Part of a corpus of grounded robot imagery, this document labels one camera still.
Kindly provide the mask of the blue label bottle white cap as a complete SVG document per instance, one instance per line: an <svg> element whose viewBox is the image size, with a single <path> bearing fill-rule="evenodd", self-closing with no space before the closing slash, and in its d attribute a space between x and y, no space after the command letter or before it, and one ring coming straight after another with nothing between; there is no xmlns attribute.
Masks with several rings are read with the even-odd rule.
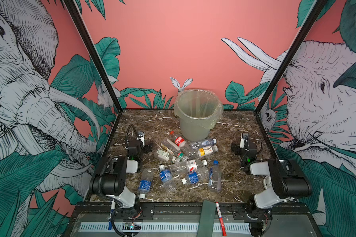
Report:
<svg viewBox="0 0 356 237"><path fill-rule="evenodd" d="M177 186L175 184L174 178L172 176L171 171L166 168L164 165L159 166L159 176L160 180L163 184L163 187L168 191L168 192L173 192L177 189Z"/></svg>

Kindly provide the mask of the red white label water bottle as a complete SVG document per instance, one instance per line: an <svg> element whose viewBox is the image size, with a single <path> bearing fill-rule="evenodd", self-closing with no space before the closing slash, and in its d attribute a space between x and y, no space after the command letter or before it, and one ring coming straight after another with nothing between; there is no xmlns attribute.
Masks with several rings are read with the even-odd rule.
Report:
<svg viewBox="0 0 356 237"><path fill-rule="evenodd" d="M197 171L199 168L202 168L204 166L207 166L206 160L194 159L171 165L169 167L169 170L173 175L182 175L187 174L190 171Z"/></svg>

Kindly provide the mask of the blue label crushed bottle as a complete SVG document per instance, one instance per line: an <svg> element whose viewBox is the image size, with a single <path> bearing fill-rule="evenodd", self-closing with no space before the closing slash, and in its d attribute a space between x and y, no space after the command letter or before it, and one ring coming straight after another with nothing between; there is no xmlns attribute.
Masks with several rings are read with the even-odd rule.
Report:
<svg viewBox="0 0 356 237"><path fill-rule="evenodd" d="M206 167L197 169L196 171L190 171L185 178L181 181L186 184L206 183L209 179L209 171Z"/></svg>

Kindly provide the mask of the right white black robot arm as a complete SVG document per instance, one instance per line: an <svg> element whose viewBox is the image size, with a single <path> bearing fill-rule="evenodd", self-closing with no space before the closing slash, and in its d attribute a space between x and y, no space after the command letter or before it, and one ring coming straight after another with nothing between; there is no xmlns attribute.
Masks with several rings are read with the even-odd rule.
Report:
<svg viewBox="0 0 356 237"><path fill-rule="evenodd" d="M240 156L240 167L248 175L263 176L264 190L252 195L245 206L247 217L258 220L282 202L309 197L312 186L295 160L257 160L256 144L248 137L231 144L231 152Z"/></svg>

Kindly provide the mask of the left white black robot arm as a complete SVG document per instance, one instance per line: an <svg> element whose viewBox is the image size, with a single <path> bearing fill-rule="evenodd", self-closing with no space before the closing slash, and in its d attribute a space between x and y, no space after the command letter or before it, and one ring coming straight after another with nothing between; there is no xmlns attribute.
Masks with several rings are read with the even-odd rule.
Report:
<svg viewBox="0 0 356 237"><path fill-rule="evenodd" d="M110 202L109 217L135 220L142 216L139 197L126 187L126 176L137 173L142 167L144 154L152 152L152 143L132 140L128 143L128 155L102 157L89 184L89 192Z"/></svg>

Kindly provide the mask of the grey mesh waste bin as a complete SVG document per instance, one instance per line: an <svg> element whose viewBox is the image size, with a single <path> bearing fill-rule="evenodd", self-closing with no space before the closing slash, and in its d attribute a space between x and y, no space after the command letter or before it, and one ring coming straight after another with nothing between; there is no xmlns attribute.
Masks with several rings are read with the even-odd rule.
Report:
<svg viewBox="0 0 356 237"><path fill-rule="evenodd" d="M196 125L189 125L180 119L181 134L189 141L199 141L207 138L210 130L204 129Z"/></svg>

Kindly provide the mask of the translucent green bin liner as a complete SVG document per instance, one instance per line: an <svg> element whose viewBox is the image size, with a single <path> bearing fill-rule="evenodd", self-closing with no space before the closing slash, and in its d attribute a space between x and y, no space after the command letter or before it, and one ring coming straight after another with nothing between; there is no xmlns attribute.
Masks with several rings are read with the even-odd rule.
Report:
<svg viewBox="0 0 356 237"><path fill-rule="evenodd" d="M174 113L189 125L211 130L222 118L223 104L212 91L189 89L177 95Z"/></svg>

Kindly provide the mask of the large clear square bottle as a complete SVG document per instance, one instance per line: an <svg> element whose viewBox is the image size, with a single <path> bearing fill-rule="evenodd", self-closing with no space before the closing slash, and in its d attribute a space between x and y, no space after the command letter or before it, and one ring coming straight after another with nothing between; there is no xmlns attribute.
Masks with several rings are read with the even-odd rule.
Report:
<svg viewBox="0 0 356 237"><path fill-rule="evenodd" d="M181 149L170 139L168 138L164 138L161 142L160 142L160 146L165 149L167 152L169 152L170 154L174 155L174 156L178 156L178 154L181 152Z"/></svg>

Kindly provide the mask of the red label cola bottle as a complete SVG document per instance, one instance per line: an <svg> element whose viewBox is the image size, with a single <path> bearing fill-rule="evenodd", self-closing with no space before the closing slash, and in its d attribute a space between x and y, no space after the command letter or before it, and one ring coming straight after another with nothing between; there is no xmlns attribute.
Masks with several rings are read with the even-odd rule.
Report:
<svg viewBox="0 0 356 237"><path fill-rule="evenodd" d="M170 139L180 148L186 145L185 139L179 133L175 133L174 131L170 132Z"/></svg>

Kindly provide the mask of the yellow white label bottle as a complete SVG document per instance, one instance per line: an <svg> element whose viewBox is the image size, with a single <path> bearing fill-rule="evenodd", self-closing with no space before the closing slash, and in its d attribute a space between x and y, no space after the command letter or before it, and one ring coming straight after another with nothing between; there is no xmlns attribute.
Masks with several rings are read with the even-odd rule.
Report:
<svg viewBox="0 0 356 237"><path fill-rule="evenodd" d="M205 156L209 156L217 151L218 151L218 147L216 145L210 145L210 146L206 146L206 147L197 149L196 153L200 158L202 158Z"/></svg>

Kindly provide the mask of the green label clear bottle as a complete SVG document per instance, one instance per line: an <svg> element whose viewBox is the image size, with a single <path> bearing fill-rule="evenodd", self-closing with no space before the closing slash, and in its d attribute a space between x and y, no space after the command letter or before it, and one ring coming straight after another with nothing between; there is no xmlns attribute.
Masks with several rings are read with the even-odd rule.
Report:
<svg viewBox="0 0 356 237"><path fill-rule="evenodd" d="M178 164L181 162L186 162L187 160L188 160L188 157L183 152L178 151L173 154L172 163Z"/></svg>

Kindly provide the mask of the clear bottle white cap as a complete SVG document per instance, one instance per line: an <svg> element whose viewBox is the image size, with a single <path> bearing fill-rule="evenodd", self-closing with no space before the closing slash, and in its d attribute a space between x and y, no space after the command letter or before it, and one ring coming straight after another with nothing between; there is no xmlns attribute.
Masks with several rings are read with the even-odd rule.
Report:
<svg viewBox="0 0 356 237"><path fill-rule="evenodd" d="M192 149L197 150L203 147L207 147L207 146L213 146L217 144L217 140L215 138L207 138L204 140L200 140L200 141L195 141L195 142L191 142L190 145L192 147Z"/></svg>

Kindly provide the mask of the blue marker pen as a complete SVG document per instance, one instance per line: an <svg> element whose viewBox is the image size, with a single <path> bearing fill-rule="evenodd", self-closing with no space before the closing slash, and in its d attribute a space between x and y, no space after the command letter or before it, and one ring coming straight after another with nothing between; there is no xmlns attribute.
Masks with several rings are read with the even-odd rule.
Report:
<svg viewBox="0 0 356 237"><path fill-rule="evenodd" d="M111 202L111 209L110 209L110 214L109 214L109 221L108 221L108 230L111 231L112 230L112 214L113 211L115 210L116 207L116 203L114 201Z"/></svg>

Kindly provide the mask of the red marker pen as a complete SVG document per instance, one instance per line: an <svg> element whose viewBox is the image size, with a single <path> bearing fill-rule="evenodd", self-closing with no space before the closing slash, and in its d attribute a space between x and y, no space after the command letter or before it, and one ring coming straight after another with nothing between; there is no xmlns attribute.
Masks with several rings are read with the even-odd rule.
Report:
<svg viewBox="0 0 356 237"><path fill-rule="evenodd" d="M218 213L218 217L219 217L219 221L220 221L220 225L221 225L222 235L225 237L225 236L227 236L227 234L226 234L225 225L224 225L224 222L223 222L223 217L222 217L220 205L219 205L218 202L216 202L216 209L217 209L217 213Z"/></svg>

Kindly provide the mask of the green tape strip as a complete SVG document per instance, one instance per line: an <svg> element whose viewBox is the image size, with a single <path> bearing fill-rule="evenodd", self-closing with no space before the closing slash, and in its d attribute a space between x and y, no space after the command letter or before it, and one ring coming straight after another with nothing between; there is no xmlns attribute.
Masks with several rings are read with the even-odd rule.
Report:
<svg viewBox="0 0 356 237"><path fill-rule="evenodd" d="M211 237L214 228L216 204L204 200L198 225L197 237Z"/></svg>

